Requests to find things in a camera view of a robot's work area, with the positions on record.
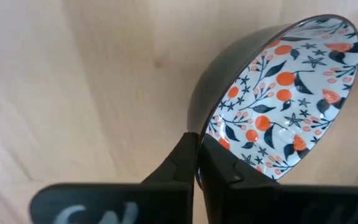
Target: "wooden table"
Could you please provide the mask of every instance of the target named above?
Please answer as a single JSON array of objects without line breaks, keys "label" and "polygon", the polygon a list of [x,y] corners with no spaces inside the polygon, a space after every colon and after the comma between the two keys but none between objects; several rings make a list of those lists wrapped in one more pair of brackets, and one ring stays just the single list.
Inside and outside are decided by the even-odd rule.
[{"label": "wooden table", "polygon": [[[263,27],[358,1],[0,0],[0,224],[56,182],[138,182],[186,131],[202,71]],[[358,184],[358,79],[337,121],[282,180]],[[206,223],[196,188],[195,221]]]}]

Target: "orange circle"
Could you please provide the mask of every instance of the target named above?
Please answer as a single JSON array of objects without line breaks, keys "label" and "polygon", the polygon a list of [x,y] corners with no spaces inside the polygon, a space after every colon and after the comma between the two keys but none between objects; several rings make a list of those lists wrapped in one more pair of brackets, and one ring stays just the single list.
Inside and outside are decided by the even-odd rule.
[{"label": "orange circle", "polygon": [[237,94],[239,94],[239,89],[238,89],[238,87],[234,86],[229,90],[229,93],[227,95],[230,98],[234,98],[237,96]]},{"label": "orange circle", "polygon": [[252,130],[252,129],[248,130],[246,132],[246,138],[250,142],[256,142],[256,141],[258,141],[258,133],[255,130]]},{"label": "orange circle", "polygon": [[295,81],[295,75],[291,72],[282,72],[277,75],[276,81],[283,86],[291,85]]},{"label": "orange circle", "polygon": [[295,135],[295,137],[293,138],[293,148],[296,151],[303,151],[306,149],[306,143],[305,141],[301,138],[301,136],[299,135]]},{"label": "orange circle", "polygon": [[274,50],[274,53],[277,55],[285,55],[290,53],[292,50],[292,47],[290,45],[283,45],[279,46]]},{"label": "orange circle", "polygon": [[275,42],[271,43],[269,46],[267,46],[267,48],[274,47],[274,46],[278,45],[280,42],[281,42],[281,40],[278,39],[278,40],[276,40]]},{"label": "orange circle", "polygon": [[279,90],[276,93],[277,99],[281,100],[281,101],[287,101],[289,99],[291,99],[292,94],[290,90]]},{"label": "orange circle", "polygon": [[230,150],[230,143],[229,140],[224,139],[224,138],[220,138],[219,139],[219,143],[227,150]]},{"label": "orange circle", "polygon": [[255,126],[261,131],[266,131],[270,128],[270,120],[266,116],[259,116],[256,118]]}]

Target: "blue leaf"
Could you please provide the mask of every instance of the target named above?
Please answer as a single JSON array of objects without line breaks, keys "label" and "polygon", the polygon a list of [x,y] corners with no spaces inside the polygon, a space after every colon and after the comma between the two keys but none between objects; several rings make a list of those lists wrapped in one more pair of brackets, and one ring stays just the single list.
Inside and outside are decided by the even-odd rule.
[{"label": "blue leaf", "polygon": [[331,58],[332,60],[342,63],[342,64],[346,64],[343,59],[345,58],[345,53],[343,52],[338,52],[336,50],[333,50],[331,53],[328,54],[328,57]]},{"label": "blue leaf", "polygon": [[311,30],[311,29],[321,29],[321,28],[325,28],[324,26],[319,26],[319,25],[316,25],[316,26],[311,26],[311,27],[307,27],[307,28],[304,28],[305,30]]},{"label": "blue leaf", "polygon": [[305,149],[303,151],[297,151],[299,158],[303,159],[309,153],[309,151],[310,151],[309,149]]},{"label": "blue leaf", "polygon": [[250,149],[254,146],[255,144],[253,142],[247,142],[244,146],[242,146],[241,148],[244,149]]},{"label": "blue leaf", "polygon": [[288,159],[289,155],[292,155],[295,152],[295,149],[293,147],[293,144],[287,144],[284,147],[284,156],[285,156],[285,160]]},{"label": "blue leaf", "polygon": [[296,60],[299,56],[299,51],[297,49],[292,49],[291,56],[293,57],[293,60]]},{"label": "blue leaf", "polygon": [[252,109],[255,112],[258,112],[258,113],[267,113],[267,112],[271,111],[274,108],[276,108],[276,107],[271,108],[271,107],[268,107],[266,105],[258,105],[258,106],[253,107]]},{"label": "blue leaf", "polygon": [[310,92],[310,90],[305,86],[305,84],[303,84],[301,78],[299,77],[299,74],[296,74],[296,78],[294,81],[294,85],[296,87],[296,90],[298,90],[301,93],[306,93],[306,94],[313,94],[312,92]]},{"label": "blue leaf", "polygon": [[264,140],[265,140],[266,144],[268,144],[270,147],[274,148],[272,132],[273,132],[273,126],[271,126],[270,128],[268,128],[268,130],[266,130]]},{"label": "blue leaf", "polygon": [[285,62],[287,61],[284,61],[283,63],[281,63],[280,65],[276,65],[276,66],[273,66],[271,67],[265,74],[264,77],[271,77],[275,74],[277,74],[282,68],[283,66],[285,65]]},{"label": "blue leaf", "polygon": [[342,97],[338,102],[333,103],[332,105],[336,108],[336,109],[341,109],[343,103],[345,103],[346,98]]},{"label": "blue leaf", "polygon": [[358,42],[353,44],[353,47],[347,51],[348,53],[358,53]]},{"label": "blue leaf", "polygon": [[287,100],[286,102],[283,103],[283,109],[281,109],[280,111],[286,110],[291,106],[291,100]]},{"label": "blue leaf", "polygon": [[291,41],[291,42],[301,41],[301,40],[310,40],[310,38],[304,38],[304,37],[282,37],[280,39],[284,40],[284,41]]},{"label": "blue leaf", "polygon": [[226,125],[225,127],[225,131],[226,131],[226,136],[229,138],[229,139],[232,139],[233,141],[240,141],[236,138],[236,135],[234,134],[234,131],[232,128],[230,128],[228,125]]},{"label": "blue leaf", "polygon": [[322,99],[317,102],[316,106],[317,106],[317,110],[320,111],[320,113],[325,116],[325,112],[326,110],[328,110],[330,104],[325,99]]}]

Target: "orange fruit pattern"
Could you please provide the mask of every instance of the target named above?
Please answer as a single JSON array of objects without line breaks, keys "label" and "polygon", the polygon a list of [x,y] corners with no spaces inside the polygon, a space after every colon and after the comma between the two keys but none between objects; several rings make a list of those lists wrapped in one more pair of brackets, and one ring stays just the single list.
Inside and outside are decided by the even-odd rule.
[{"label": "orange fruit pattern", "polygon": [[282,86],[292,85],[295,81],[295,75],[291,72],[282,72],[277,75],[276,81]]},{"label": "orange fruit pattern", "polygon": [[260,131],[266,131],[270,128],[270,120],[266,116],[259,116],[255,120],[255,125]]},{"label": "orange fruit pattern", "polygon": [[281,101],[290,100],[291,97],[292,97],[292,94],[291,94],[290,90],[279,90],[277,92],[277,99],[279,99]]},{"label": "orange fruit pattern", "polygon": [[230,150],[230,143],[229,140],[224,139],[224,138],[220,138],[219,139],[219,143],[227,150]]},{"label": "orange fruit pattern", "polygon": [[292,47],[290,45],[283,45],[279,46],[274,50],[274,53],[277,55],[285,55],[290,53],[292,50]]},{"label": "orange fruit pattern", "polygon": [[229,90],[229,93],[227,95],[230,98],[234,98],[237,96],[237,94],[239,94],[239,89],[238,89],[238,87],[234,86]]},{"label": "orange fruit pattern", "polygon": [[296,151],[303,151],[306,149],[306,143],[305,141],[301,138],[301,136],[299,135],[295,135],[295,137],[293,138],[293,148]]},{"label": "orange fruit pattern", "polygon": [[352,48],[352,45],[349,43],[336,43],[336,44],[325,44],[330,50],[335,50],[338,52],[347,52]]},{"label": "orange fruit pattern", "polygon": [[326,99],[327,102],[331,104],[336,103],[341,99],[341,97],[337,93],[327,89],[323,89],[323,96],[324,99]]},{"label": "orange fruit pattern", "polygon": [[256,142],[258,141],[258,133],[255,130],[248,130],[246,132],[246,138],[248,139],[248,141],[250,142]]}]

